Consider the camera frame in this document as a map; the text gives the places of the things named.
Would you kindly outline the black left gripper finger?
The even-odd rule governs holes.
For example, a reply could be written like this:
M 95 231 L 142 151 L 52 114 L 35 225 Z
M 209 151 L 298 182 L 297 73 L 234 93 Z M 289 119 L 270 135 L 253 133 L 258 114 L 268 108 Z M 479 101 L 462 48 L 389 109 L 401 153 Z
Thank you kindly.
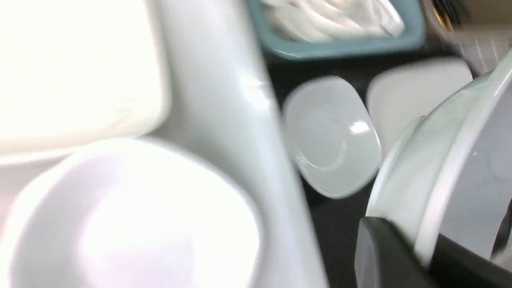
M 359 288 L 510 288 L 511 273 L 441 236 L 423 267 L 391 222 L 360 219 L 354 259 Z

